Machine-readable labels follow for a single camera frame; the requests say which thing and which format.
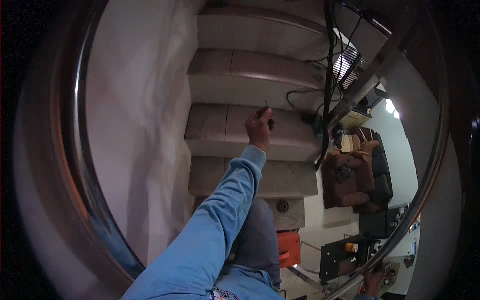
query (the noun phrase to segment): hand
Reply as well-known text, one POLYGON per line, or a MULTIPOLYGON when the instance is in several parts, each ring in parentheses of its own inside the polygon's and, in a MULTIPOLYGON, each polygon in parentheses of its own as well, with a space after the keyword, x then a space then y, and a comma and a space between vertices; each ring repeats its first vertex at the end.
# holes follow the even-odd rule
POLYGON ((362 271, 363 277, 365 278, 363 280, 364 285, 365 285, 365 294, 370 297, 375 297, 377 296, 378 293, 378 287, 382 283, 385 275, 385 268, 383 265, 380 266, 379 271, 377 272, 366 272, 362 271))
POLYGON ((273 111, 271 108, 261 108, 252 113, 245 121, 245 128, 250 138, 249 144, 254 145, 264 152, 267 151, 268 137, 270 136, 268 120, 272 116, 273 111))

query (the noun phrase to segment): orange tool box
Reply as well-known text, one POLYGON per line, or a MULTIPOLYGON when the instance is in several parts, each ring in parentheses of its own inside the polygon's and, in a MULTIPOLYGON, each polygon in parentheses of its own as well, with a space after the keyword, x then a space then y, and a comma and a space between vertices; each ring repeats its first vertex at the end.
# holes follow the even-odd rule
POLYGON ((278 238, 278 254, 280 268, 300 263, 300 235, 296 232, 280 232, 278 238))

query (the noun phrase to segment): staircase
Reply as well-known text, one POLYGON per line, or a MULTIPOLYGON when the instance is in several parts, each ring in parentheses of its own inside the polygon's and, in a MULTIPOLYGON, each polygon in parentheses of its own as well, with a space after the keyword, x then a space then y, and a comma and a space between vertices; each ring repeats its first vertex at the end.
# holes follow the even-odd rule
POLYGON ((298 111, 314 112, 323 103, 325 69, 306 60, 327 55, 325 27, 265 7, 228 5, 205 7, 197 29, 184 137, 192 153, 190 194, 198 205, 215 190, 249 142, 245 120, 268 103, 276 124, 257 197, 269 202, 277 230, 304 227, 303 198, 318 193, 313 161, 321 140, 298 111), (277 211, 279 200, 289 203, 287 212, 277 211))

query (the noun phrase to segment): jeans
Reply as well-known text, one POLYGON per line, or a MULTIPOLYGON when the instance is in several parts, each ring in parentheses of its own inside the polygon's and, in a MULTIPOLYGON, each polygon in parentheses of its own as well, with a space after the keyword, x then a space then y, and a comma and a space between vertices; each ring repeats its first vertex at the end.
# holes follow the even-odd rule
POLYGON ((233 264, 266 271, 280 289, 280 262, 273 214, 267 202, 254 199, 245 223, 233 242, 233 264))

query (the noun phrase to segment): ceiling light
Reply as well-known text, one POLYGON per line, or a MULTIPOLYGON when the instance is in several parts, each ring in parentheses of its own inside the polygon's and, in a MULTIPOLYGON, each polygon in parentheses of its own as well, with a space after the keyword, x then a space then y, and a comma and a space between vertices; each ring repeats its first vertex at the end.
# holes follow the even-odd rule
POLYGON ((393 105, 392 100, 387 99, 387 103, 385 104, 385 108, 387 109, 389 114, 391 114, 395 110, 395 106, 393 105))

